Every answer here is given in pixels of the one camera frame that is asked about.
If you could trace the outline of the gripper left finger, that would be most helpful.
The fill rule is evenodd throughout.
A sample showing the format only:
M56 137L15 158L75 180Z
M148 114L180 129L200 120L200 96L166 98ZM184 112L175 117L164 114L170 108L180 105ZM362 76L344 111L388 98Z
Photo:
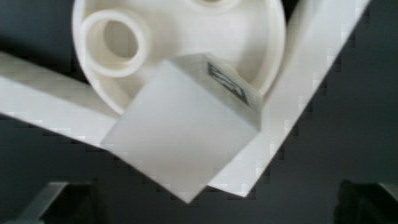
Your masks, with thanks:
M15 224L111 224L99 182L51 182Z

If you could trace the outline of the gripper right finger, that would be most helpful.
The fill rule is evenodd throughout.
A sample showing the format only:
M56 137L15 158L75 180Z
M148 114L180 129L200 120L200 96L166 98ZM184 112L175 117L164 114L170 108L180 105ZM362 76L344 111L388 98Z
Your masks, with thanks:
M398 184L342 182L337 224L398 224Z

